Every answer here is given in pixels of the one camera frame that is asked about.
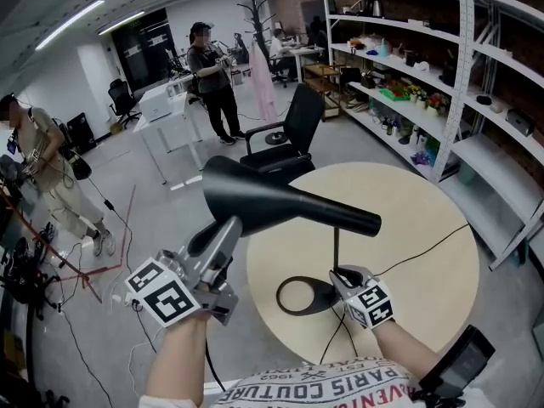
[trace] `man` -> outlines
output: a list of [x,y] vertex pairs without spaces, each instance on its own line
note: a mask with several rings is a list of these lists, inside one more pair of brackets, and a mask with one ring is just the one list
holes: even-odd
[[275,64],[276,68],[279,71],[289,70],[287,76],[294,80],[297,78],[297,63],[295,62],[294,56],[286,57],[286,55],[289,50],[293,50],[295,47],[292,46],[292,42],[282,42],[282,39],[285,36],[282,29],[274,29],[272,33],[274,37],[270,44],[270,58],[280,58]]
[[59,153],[65,138],[53,119],[45,110],[25,109],[13,95],[6,95],[0,100],[0,121],[14,129],[15,142],[25,158],[25,172],[36,180],[51,216],[79,239],[93,239],[95,257],[102,247],[112,256],[115,238],[104,226],[104,214],[83,194],[70,164]]
[[[232,145],[236,139],[244,140],[246,135],[240,130],[235,93],[224,71],[230,63],[219,48],[209,43],[211,28],[200,22],[191,27],[187,62],[198,77],[198,90],[206,104],[213,130],[222,144]],[[230,136],[224,130],[221,111],[229,124]]]
[[309,25],[309,42],[308,45],[315,45],[316,47],[323,48],[320,53],[319,61],[325,62],[329,59],[329,42],[326,36],[326,32],[322,28],[323,23],[319,16],[315,16],[314,20]]
[[[207,318],[194,316],[167,329],[139,408],[201,405]],[[372,331],[384,358],[362,356],[328,365],[261,371],[228,389],[212,408],[425,408],[425,402],[412,401],[411,395],[436,365],[438,355],[392,320],[367,331]],[[476,388],[465,388],[462,399],[466,408],[493,408]]]

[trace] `white desk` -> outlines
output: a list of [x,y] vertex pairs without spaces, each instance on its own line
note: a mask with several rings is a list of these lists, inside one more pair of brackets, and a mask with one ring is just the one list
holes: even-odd
[[303,82],[303,70],[302,70],[300,57],[308,55],[308,54],[318,54],[318,53],[321,53],[322,50],[323,48],[320,48],[320,47],[315,47],[315,48],[302,47],[302,48],[295,48],[293,50],[289,50],[288,53],[292,56],[295,56],[295,62],[297,62],[297,77],[298,77],[299,83]]
[[[378,213],[376,237],[340,231],[340,264],[367,267],[378,274],[416,256],[465,225],[456,204],[437,186],[414,173],[377,163],[341,163],[316,169],[292,186],[350,206]],[[338,326],[330,311],[295,317],[281,311],[276,290],[291,276],[330,283],[332,227],[295,218],[252,235],[247,247],[247,280],[267,327],[295,354],[319,364]],[[440,351],[466,325],[479,283],[479,258],[473,233],[460,229],[432,251],[380,276],[391,291],[394,317],[412,336]],[[288,308],[311,301],[304,285],[286,289]],[[337,312],[343,312],[337,305]],[[371,331],[345,320],[360,356],[381,357]],[[325,362],[354,357],[345,330],[334,337]]]
[[187,92],[187,87],[193,81],[193,75],[188,74],[180,78],[176,78],[167,83],[167,88],[172,88],[174,95],[179,95],[183,92]]
[[[155,157],[153,156],[153,152],[151,151],[151,148],[149,144],[147,143],[147,140],[145,139],[145,132],[149,132],[152,129],[156,130],[157,133],[159,134],[159,138],[161,139],[161,142],[164,145],[164,149],[166,150],[167,153],[171,153],[172,151],[178,150],[185,144],[188,144],[190,148],[190,152],[193,155],[193,159],[195,159],[196,167],[198,167],[199,171],[203,169],[201,159],[198,156],[198,153],[196,152],[193,139],[190,135],[189,123],[187,122],[187,118],[189,118],[193,126],[193,129],[195,131],[196,139],[198,142],[201,142],[202,141],[201,134],[198,131],[198,127],[196,126],[195,119],[193,118],[193,114],[191,113],[190,107],[187,107],[187,93],[183,92],[180,95],[175,95],[169,101],[172,102],[172,113],[162,118],[156,119],[152,122],[148,122],[145,116],[142,115],[139,118],[139,121],[133,130],[133,133],[140,133],[142,135],[142,140],[144,141],[145,148],[147,148],[148,152],[150,153],[151,159],[155,163],[156,169],[157,171],[159,171],[159,174],[162,177],[162,184],[165,184],[167,180],[164,178],[164,174],[162,173],[162,170],[159,168],[159,164],[157,163]],[[180,120],[184,124],[184,136],[186,139],[185,144],[181,144],[180,146],[173,149],[170,148],[170,146],[168,145],[168,142],[166,138],[164,137],[164,133],[162,132],[162,127],[166,125],[167,123],[169,123],[171,120]]]

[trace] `office chair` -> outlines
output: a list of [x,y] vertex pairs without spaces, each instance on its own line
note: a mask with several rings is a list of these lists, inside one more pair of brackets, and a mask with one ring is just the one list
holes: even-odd
[[127,128],[127,124],[132,120],[138,120],[141,113],[131,112],[132,108],[136,105],[136,100],[128,92],[127,82],[122,81],[121,79],[116,79],[110,83],[110,89],[108,94],[115,103],[115,108],[113,105],[110,105],[110,108],[113,110],[113,113],[116,116],[120,116],[121,120],[119,123]]
[[[313,171],[315,166],[308,148],[324,110],[325,103],[320,95],[309,86],[300,83],[285,121],[246,132],[247,156],[242,157],[240,163],[261,173],[267,173],[274,181],[283,184]],[[290,143],[253,153],[250,145],[252,136],[273,128],[283,128]]]
[[283,87],[287,88],[287,83],[286,83],[287,77],[284,76],[282,74],[282,70],[278,68],[278,62],[281,59],[282,58],[270,58],[270,62],[269,62],[270,71],[272,72],[272,74],[274,74],[272,76],[272,82],[281,82],[283,83]]

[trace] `black pants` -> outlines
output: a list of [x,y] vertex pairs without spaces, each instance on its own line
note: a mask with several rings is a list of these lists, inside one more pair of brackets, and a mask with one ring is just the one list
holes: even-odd
[[210,116],[210,123],[213,131],[219,136],[226,136],[223,122],[221,121],[221,111],[229,124],[230,134],[240,132],[240,122],[238,121],[238,106],[236,105],[235,93],[230,85],[224,88],[203,93],[202,98],[206,104],[207,113]]
[[289,78],[297,78],[297,62],[295,61],[295,58],[283,58],[278,60],[276,68],[279,71],[289,70],[287,76]]

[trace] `white cable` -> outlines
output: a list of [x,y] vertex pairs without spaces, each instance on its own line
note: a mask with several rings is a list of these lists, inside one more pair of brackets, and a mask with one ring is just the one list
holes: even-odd
[[113,313],[113,292],[116,290],[116,287],[117,287],[117,284],[118,283],[115,283],[113,285],[113,287],[111,288],[111,292],[110,292],[110,313],[108,313],[108,315],[111,315]]
[[[156,336],[159,335],[159,332],[161,332],[164,328],[159,328],[157,330],[157,332],[155,333],[155,336],[153,337],[153,339],[151,340],[151,342],[153,343],[156,339]],[[134,391],[134,394],[136,394],[136,396],[138,397],[138,399],[141,397],[137,392],[136,392],[136,382],[134,381],[134,375],[133,373],[131,372],[130,370],[130,363],[132,363],[133,361],[133,352],[136,348],[139,348],[140,346],[145,346],[147,344],[150,344],[149,342],[145,342],[145,343],[140,343],[140,344],[137,344],[136,346],[134,346],[132,349],[130,349],[130,357],[128,357],[128,373],[130,373],[130,377],[133,379],[133,391]]]
[[[105,294],[108,292],[108,289],[110,288],[111,286],[111,283],[113,281],[115,281],[120,274],[122,274],[122,271],[124,270],[124,267],[121,267],[119,268],[119,272],[117,273],[116,276],[114,276],[109,282],[108,284],[106,285],[105,289],[104,289],[104,293],[102,294],[102,297],[100,298],[100,300],[102,301],[102,306],[104,307],[104,296]],[[113,286],[113,288],[111,289],[111,293],[110,293],[110,298],[111,298],[111,295],[113,295],[113,289],[115,289],[115,286],[117,285],[117,283]],[[110,307],[110,314],[113,312],[113,304],[111,305]]]

